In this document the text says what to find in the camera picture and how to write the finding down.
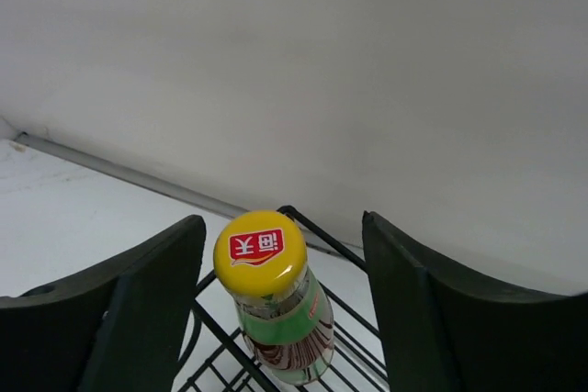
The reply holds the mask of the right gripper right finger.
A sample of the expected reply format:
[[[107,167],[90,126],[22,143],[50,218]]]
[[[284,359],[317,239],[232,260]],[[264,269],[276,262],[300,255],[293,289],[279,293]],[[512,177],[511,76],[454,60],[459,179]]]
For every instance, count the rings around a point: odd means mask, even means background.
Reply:
[[[504,282],[362,218],[393,391],[584,391],[587,296]]]

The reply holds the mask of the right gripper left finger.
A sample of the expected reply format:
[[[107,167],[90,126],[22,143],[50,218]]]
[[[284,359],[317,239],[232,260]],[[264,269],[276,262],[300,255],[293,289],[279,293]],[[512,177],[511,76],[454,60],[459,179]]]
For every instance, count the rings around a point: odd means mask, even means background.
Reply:
[[[1,299],[4,391],[169,391],[206,226],[191,215],[101,263]]]

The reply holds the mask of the green label sauce bottle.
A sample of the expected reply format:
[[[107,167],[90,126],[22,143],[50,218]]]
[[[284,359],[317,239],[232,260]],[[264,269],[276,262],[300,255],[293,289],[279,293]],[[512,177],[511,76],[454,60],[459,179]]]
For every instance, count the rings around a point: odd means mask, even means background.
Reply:
[[[261,365],[293,386],[326,372],[334,356],[334,312],[293,220],[271,210],[233,219],[216,240],[213,266]]]

